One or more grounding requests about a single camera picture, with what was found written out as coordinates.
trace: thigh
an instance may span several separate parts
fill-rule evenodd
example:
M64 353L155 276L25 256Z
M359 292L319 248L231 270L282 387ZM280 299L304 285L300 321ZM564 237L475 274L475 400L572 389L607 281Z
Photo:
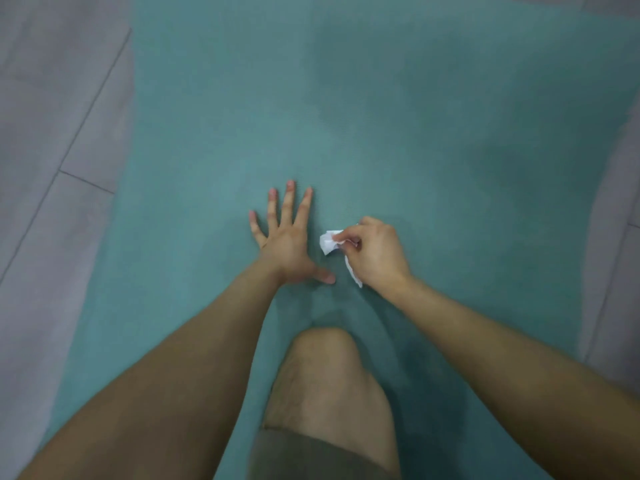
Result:
M344 330L314 328L293 340L273 384L263 427L325 441L400 477L387 396L363 368Z

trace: shorts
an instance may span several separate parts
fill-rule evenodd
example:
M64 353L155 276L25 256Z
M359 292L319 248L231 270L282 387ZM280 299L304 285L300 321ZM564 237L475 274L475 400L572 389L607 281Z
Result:
M351 451L285 429L261 429L249 458L248 480L394 480Z

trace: white tissue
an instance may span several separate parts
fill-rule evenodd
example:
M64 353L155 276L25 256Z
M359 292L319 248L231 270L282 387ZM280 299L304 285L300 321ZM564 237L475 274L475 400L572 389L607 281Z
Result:
M341 230L328 230L320 236L320 249L322 249L322 252L324 252L325 256L327 256L327 254L329 254L331 251L338 249L339 244L345 243L345 241L337 242L333 240L333 234L340 234L341 232ZM362 282L357 279L356 275L353 273L347 256L344 257L344 262L346 263L347 269L349 270L349 273L353 280L358 284L360 288L362 288Z

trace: teal carpet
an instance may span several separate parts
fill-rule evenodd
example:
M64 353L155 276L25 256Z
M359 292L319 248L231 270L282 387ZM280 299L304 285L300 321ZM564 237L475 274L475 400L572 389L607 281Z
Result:
M640 26L503 0L136 0L134 143L48 437L256 256L247 211L313 185L333 286L283 289L218 478L240 479L297 332L349 330L405 479L545 474L326 229L396 226L438 290L573 352L589 210L640 82Z

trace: floor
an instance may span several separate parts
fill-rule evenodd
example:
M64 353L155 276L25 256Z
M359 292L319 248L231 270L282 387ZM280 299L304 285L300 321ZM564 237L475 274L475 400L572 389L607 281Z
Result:
M532 0L640 16L640 0ZM131 126L128 0L0 0L0 480L46 428ZM640 105L594 206L580 356L640 394Z

